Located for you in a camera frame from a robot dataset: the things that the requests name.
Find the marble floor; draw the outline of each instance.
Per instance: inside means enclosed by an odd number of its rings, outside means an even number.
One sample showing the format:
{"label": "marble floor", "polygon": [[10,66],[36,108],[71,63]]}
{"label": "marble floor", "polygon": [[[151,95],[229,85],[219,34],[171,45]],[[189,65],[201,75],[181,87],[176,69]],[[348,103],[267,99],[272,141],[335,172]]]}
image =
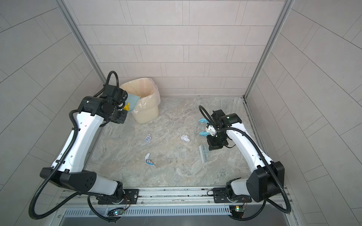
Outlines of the marble floor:
{"label": "marble floor", "polygon": [[[202,163],[198,147],[207,141],[198,134],[206,126],[198,121],[203,118],[199,105],[210,114],[219,109],[237,113],[254,138],[240,97],[161,98],[159,117],[148,123],[138,124],[128,114],[124,124],[107,124],[86,169],[124,187],[223,186],[234,178],[248,178],[248,164],[236,146],[211,151],[208,162]],[[148,133],[149,143],[143,141]],[[190,142],[181,135],[188,135]],[[147,153],[155,166],[145,163]]]}

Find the trash bin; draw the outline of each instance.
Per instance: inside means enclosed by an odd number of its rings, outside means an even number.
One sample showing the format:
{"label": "trash bin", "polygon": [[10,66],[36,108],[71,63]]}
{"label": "trash bin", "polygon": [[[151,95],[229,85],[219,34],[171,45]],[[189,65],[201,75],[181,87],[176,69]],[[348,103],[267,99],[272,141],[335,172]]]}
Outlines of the trash bin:
{"label": "trash bin", "polygon": [[139,78],[124,83],[120,88],[140,97],[136,107],[131,111],[138,123],[146,123],[158,117],[161,99],[157,85],[152,79]]}

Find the gray tile wall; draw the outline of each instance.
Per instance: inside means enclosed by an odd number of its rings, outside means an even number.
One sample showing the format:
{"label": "gray tile wall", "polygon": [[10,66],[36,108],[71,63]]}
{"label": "gray tile wall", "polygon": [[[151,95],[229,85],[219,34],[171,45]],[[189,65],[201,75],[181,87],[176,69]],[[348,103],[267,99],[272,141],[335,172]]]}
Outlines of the gray tile wall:
{"label": "gray tile wall", "polygon": [[[101,84],[52,0],[4,0],[0,7],[0,221],[40,225],[29,201],[68,137],[70,110]],[[48,184],[36,212],[53,207]]]}
{"label": "gray tile wall", "polygon": [[64,1],[104,75],[151,77],[166,96],[244,95],[284,4]]}
{"label": "gray tile wall", "polygon": [[303,225],[362,223],[362,1],[296,0],[248,97]]}

